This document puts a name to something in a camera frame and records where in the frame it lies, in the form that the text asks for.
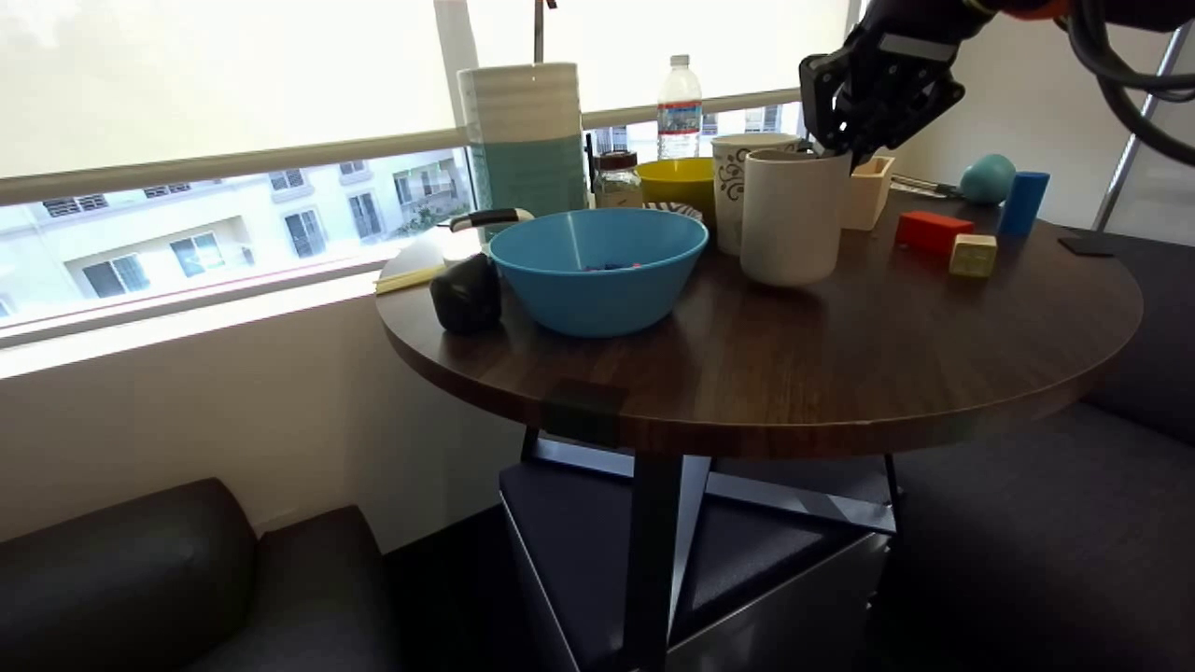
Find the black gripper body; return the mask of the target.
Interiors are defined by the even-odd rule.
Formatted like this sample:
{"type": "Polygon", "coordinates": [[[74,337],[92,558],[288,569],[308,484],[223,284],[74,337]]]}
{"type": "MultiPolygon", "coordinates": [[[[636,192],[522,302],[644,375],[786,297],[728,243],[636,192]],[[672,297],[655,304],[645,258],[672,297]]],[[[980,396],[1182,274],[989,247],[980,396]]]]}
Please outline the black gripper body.
{"type": "Polygon", "coordinates": [[[853,164],[903,146],[964,95],[956,53],[956,42],[857,26],[836,53],[798,64],[807,133],[853,164]]]}

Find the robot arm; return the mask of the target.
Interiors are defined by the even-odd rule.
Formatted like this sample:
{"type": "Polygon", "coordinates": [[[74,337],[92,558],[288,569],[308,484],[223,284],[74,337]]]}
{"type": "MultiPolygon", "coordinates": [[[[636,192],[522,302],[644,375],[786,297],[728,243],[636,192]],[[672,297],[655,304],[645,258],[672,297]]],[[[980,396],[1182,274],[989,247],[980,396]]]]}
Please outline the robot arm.
{"type": "Polygon", "coordinates": [[[836,53],[798,58],[812,139],[853,164],[903,146],[964,95],[956,53],[995,13],[1058,23],[1119,125],[1154,151],[1195,164],[1192,146],[1131,105],[1131,88],[1189,99],[1195,75],[1131,69],[1111,45],[1111,26],[1182,31],[1195,19],[1195,0],[872,0],[836,53]]]}

